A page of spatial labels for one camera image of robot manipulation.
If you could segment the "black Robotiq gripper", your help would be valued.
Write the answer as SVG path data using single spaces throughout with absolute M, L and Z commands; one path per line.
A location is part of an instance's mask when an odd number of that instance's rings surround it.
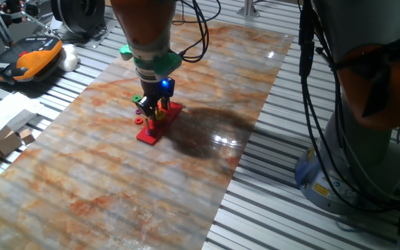
M 157 82 L 141 81 L 141 86 L 144 91 L 144 96 L 150 104 L 157 104 L 155 116 L 162 117 L 163 109 L 161 108 L 160 99 L 164 98 L 164 109 L 170 111 L 170 97 L 174 95 L 175 80 L 168 77 Z

